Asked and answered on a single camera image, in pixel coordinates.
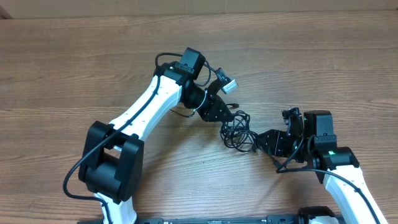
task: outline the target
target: tabletop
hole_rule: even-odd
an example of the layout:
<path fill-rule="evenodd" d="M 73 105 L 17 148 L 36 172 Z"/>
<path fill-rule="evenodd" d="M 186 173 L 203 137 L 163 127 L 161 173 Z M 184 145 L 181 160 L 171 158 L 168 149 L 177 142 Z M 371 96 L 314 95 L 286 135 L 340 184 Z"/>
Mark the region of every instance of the tabletop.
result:
<path fill-rule="evenodd" d="M 0 21 L 0 223 L 101 217 L 97 202 L 63 194 L 63 178 L 91 124 L 139 98 L 158 53 L 186 47 L 237 79 L 220 97 L 239 103 L 257 133 L 285 131 L 287 108 L 330 110 L 338 146 L 353 150 L 381 211 L 398 223 L 398 11 Z M 164 116 L 145 142 L 133 196 L 140 217 L 340 212 L 315 174 L 276 174 L 263 152 L 224 147 L 220 126 Z M 68 188 L 91 195 L 77 175 Z"/>

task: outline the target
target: wooden surface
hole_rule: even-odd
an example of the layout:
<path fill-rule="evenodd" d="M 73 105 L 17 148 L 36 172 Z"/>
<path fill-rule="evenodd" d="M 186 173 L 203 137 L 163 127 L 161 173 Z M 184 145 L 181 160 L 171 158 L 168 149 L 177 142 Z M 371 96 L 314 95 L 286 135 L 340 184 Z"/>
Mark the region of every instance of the wooden surface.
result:
<path fill-rule="evenodd" d="M 395 10 L 398 0 L 0 0 L 7 18 Z"/>
<path fill-rule="evenodd" d="M 137 100 L 158 53 L 186 47 L 237 78 L 221 97 L 258 133 L 285 130 L 289 107 L 330 110 L 338 145 L 352 148 L 398 223 L 397 11 L 3 20 L 0 30 L 0 223 L 100 217 L 98 203 L 62 192 L 88 128 Z M 225 148 L 219 129 L 165 115 L 146 141 L 141 217 L 263 217 L 311 205 L 339 213 L 315 174 L 278 175 L 262 152 Z M 76 175 L 69 188 L 90 195 Z"/>

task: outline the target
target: wooden table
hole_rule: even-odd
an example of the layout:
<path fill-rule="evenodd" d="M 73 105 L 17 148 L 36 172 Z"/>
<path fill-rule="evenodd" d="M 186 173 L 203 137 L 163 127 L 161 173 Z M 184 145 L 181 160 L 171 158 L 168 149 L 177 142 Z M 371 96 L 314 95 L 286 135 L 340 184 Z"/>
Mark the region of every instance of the wooden table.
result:
<path fill-rule="evenodd" d="M 251 115 L 253 131 L 285 130 L 280 111 L 289 107 L 330 110 L 338 145 L 352 148 L 383 214 L 398 223 L 397 11 L 0 21 L 0 223 L 102 216 L 98 203 L 67 198 L 63 178 L 90 125 L 137 100 L 158 53 L 186 47 L 238 80 L 221 97 Z M 315 174 L 278 175 L 264 153 L 225 148 L 219 129 L 165 115 L 146 141 L 134 196 L 141 217 L 340 212 Z M 91 195 L 76 175 L 68 187 Z"/>

